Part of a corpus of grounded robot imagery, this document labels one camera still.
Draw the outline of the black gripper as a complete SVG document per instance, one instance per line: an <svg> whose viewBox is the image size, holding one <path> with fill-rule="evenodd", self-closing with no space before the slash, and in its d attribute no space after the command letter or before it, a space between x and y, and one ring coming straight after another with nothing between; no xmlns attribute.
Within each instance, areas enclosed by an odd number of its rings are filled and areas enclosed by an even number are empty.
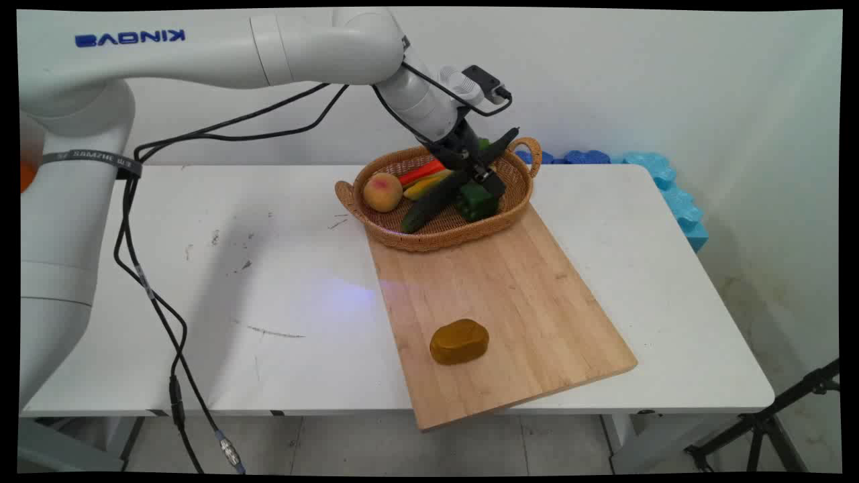
<svg viewBox="0 0 859 483"><path fill-rule="evenodd" d="M496 199L506 192L506 184L481 154L481 142L467 121L466 114L458 114L453 129L438 141L424 142L433 157L451 171L467 171L472 165L472 181Z"/></svg>

